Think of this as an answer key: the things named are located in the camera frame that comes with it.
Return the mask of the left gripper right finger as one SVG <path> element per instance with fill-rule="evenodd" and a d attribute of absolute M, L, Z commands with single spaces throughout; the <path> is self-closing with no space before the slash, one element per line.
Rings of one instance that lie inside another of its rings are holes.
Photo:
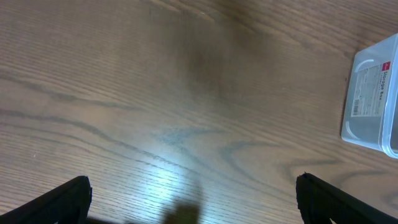
<path fill-rule="evenodd" d="M 397 224 L 397 219 L 318 177 L 297 177 L 298 209 L 304 224 Z"/>

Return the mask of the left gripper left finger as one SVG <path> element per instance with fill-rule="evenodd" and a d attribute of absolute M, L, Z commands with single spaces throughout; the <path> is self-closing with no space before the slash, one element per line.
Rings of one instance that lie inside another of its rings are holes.
<path fill-rule="evenodd" d="M 89 178 L 81 175 L 1 215 L 1 224 L 85 223 L 91 200 Z"/>

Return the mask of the clear plastic storage container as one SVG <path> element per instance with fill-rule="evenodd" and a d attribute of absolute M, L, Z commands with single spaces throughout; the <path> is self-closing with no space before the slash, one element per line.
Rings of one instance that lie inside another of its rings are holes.
<path fill-rule="evenodd" d="M 397 34 L 355 55 L 341 137 L 397 158 Z"/>

